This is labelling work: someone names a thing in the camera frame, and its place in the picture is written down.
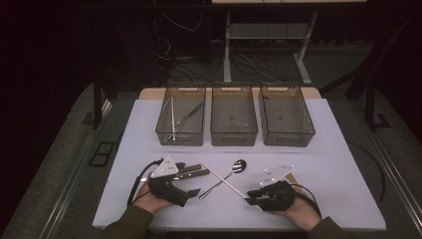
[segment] floor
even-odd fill
[[[189,56],[176,58],[177,63],[167,71],[168,81],[205,81],[209,84],[222,81],[222,42],[214,41],[213,46],[211,63],[198,62]],[[292,57],[297,47],[297,42],[234,42],[231,46],[232,81],[253,84],[269,79],[300,82]],[[313,81],[312,87],[320,89],[354,70],[371,47],[370,43],[311,44],[305,64]],[[322,97],[328,100],[374,200],[380,200],[382,196],[379,209],[387,224],[386,231],[359,234],[366,238],[421,238],[421,226],[415,222],[421,218],[418,202],[422,200],[419,188],[422,145],[382,94],[376,95],[375,110],[387,118],[391,127],[379,128],[376,132],[368,129],[362,120],[364,97],[349,101],[344,96],[348,84]],[[126,92],[120,93],[117,100],[105,99],[104,119],[97,129],[93,129],[93,87],[81,94],[2,238],[99,237],[102,231],[94,228],[92,222],[137,96],[138,92]],[[112,143],[108,164],[89,166],[101,142]],[[385,190],[382,176],[385,177]],[[304,238],[303,234],[280,233],[167,234],[168,238],[284,236]]]

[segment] spoon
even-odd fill
[[[226,180],[227,178],[229,178],[233,173],[241,173],[241,172],[243,172],[243,170],[245,170],[245,168],[246,168],[246,161],[243,160],[243,159],[237,160],[235,162],[235,164],[233,164],[232,171],[229,174],[227,174],[227,176],[224,177],[224,180]],[[199,200],[202,200],[204,197],[206,197],[208,194],[210,194],[221,183],[223,183],[223,180],[220,180],[213,187],[211,187],[210,189],[208,189],[208,191],[206,191],[202,195],[200,195],[199,196]]]

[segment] wire mesh basket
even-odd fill
[[[168,83],[155,132],[161,145],[203,144],[205,83]]]
[[[211,107],[214,146],[253,146],[258,133],[250,83],[214,83]]]
[[[306,147],[316,134],[298,85],[261,83],[260,113],[265,145]]]

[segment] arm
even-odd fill
[[[147,182],[140,187],[136,198],[132,205],[126,208],[120,219],[105,229],[101,239],[143,239],[153,219],[153,214],[173,205],[150,193]]]
[[[314,209],[304,200],[296,198],[286,211],[274,211],[272,214],[286,216],[298,227],[309,232],[311,239],[358,239],[356,235],[345,232],[330,217],[322,220]]]

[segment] dark background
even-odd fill
[[[416,4],[419,1],[368,1],[363,8],[324,9],[318,14],[313,41],[377,42],[405,22]],[[208,41],[221,39],[224,33],[221,12],[205,14],[202,28],[188,34],[166,31],[152,13],[90,13],[76,6],[70,1],[0,2],[0,234],[75,100],[95,76],[100,76],[109,98],[121,91],[156,86],[164,81],[151,47],[157,36],[170,34],[175,41],[183,36],[180,42],[192,44],[178,47],[206,59]],[[303,17],[304,12],[298,11],[284,16],[294,21]],[[239,21],[253,21],[244,16],[260,15],[268,21],[280,20],[268,19],[272,14],[265,12],[234,14]],[[375,80],[422,141],[421,15],[419,10],[392,46]],[[158,35],[153,19],[159,24]]]

